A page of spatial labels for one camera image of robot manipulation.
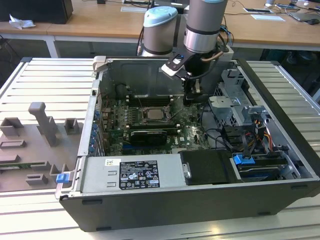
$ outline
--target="warning label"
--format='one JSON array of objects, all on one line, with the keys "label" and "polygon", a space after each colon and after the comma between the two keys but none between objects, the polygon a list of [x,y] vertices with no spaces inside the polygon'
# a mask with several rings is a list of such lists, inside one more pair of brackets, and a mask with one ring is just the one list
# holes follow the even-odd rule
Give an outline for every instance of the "warning label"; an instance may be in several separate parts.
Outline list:
[{"label": "warning label", "polygon": [[121,190],[160,188],[157,161],[122,161],[119,177]]}]

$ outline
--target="wooden desk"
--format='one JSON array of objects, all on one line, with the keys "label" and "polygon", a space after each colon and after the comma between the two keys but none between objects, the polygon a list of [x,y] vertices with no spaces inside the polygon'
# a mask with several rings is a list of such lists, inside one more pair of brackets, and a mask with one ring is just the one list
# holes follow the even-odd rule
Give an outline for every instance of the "wooden desk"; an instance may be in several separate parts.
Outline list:
[{"label": "wooden desk", "polygon": [[[246,8],[263,8],[265,0],[240,0]],[[300,5],[303,8],[315,7],[310,2],[309,6]],[[234,35],[234,46],[245,47],[259,46],[259,48],[270,48],[273,45],[277,49],[300,49],[300,47],[316,47],[320,49],[320,24],[309,25],[299,22],[286,14],[272,14],[280,16],[285,21],[255,20],[251,15],[228,15],[245,13],[243,6],[236,2],[232,7],[229,1],[225,10],[226,23]]]},{"label": "wooden desk", "polygon": [[[240,2],[247,8],[263,8],[266,1]],[[0,22],[0,33],[8,39],[44,40],[53,58],[59,57],[56,41],[137,42],[143,25],[143,13],[121,12],[122,4],[117,2],[97,4],[94,0],[72,0],[72,4],[73,15],[67,24],[36,22],[35,28],[19,30],[7,22]],[[228,15],[246,13],[239,2],[232,5],[233,2],[229,1],[225,17],[234,35],[234,47],[320,51],[320,24],[298,22],[285,14],[273,14],[281,16],[285,21],[255,20],[249,14]]]},{"label": "wooden desk", "polygon": [[139,37],[144,13],[122,12],[120,3],[72,0],[73,13],[67,24],[52,24],[47,33],[54,36],[107,38]]}]

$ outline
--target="blue connector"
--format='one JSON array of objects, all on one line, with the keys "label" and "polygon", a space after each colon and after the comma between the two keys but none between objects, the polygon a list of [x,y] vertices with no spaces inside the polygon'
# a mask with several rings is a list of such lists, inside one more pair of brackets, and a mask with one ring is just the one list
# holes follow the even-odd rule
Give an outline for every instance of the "blue connector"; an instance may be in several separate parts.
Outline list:
[{"label": "blue connector", "polygon": [[95,148],[93,146],[90,146],[88,150],[90,153],[93,153],[95,151]]},{"label": "blue connector", "polygon": [[68,184],[69,183],[70,173],[59,173],[56,176],[55,182],[57,184]]},{"label": "blue connector", "polygon": [[92,130],[92,131],[91,131],[91,136],[93,136],[93,137],[97,136],[97,132],[94,131],[94,130]]},{"label": "blue connector", "polygon": [[96,140],[95,140],[94,138],[91,138],[91,139],[90,139],[90,144],[93,145],[93,144],[95,144],[95,143],[96,143]]},{"label": "blue connector", "polygon": [[233,157],[233,160],[234,160],[236,165],[239,165],[239,164],[255,164],[256,163],[253,157],[244,158],[242,156],[242,154],[236,154]]}]

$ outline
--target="aluminum profile table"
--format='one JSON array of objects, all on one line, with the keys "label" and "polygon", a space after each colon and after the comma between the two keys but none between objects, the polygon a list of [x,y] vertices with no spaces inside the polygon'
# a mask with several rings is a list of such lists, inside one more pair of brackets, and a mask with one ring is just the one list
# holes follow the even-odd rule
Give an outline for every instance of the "aluminum profile table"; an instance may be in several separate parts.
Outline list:
[{"label": "aluminum profile table", "polygon": [[[302,133],[314,151],[320,156],[320,106],[281,67],[268,61],[248,61],[250,67]],[[253,99],[262,105],[250,88]]]},{"label": "aluminum profile table", "polygon": [[[61,118],[59,112],[62,110],[64,114],[78,112],[80,121],[83,120],[87,109],[86,99],[90,92],[89,85],[94,79],[91,64],[92,59],[62,58],[59,60],[34,58],[29,63],[20,63],[0,90],[2,107],[0,113],[20,112],[23,117],[25,104],[44,96],[47,110],[52,111],[57,121],[59,117]],[[310,137],[309,143],[312,147],[315,150],[319,149],[317,148],[319,139],[312,140],[317,138],[317,134],[312,133],[320,121],[320,116],[317,115],[319,108],[311,98],[281,67],[273,66],[270,62],[249,62],[249,64],[258,75],[261,75],[260,77],[272,71],[271,75],[262,77],[263,82],[290,118],[295,121],[300,131]],[[25,123],[34,121],[32,118],[22,120]],[[79,229],[76,222],[55,199],[54,192],[55,189],[0,193],[1,240],[61,237],[81,240],[320,239],[320,195],[300,199],[274,216],[88,233]]]}]

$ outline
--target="blue clip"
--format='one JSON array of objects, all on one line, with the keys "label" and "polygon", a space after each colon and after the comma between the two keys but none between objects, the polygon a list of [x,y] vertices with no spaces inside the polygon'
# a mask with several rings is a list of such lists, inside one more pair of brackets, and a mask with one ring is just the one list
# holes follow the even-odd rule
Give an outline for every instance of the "blue clip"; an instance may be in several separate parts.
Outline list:
[{"label": "blue clip", "polygon": [[253,157],[244,158],[242,156],[242,154],[236,154],[233,157],[233,160],[234,160],[236,165],[239,165],[239,164],[255,164],[256,163]]},{"label": "blue clip", "polygon": [[69,183],[70,173],[59,173],[56,176],[55,182],[57,184],[68,184]]}]

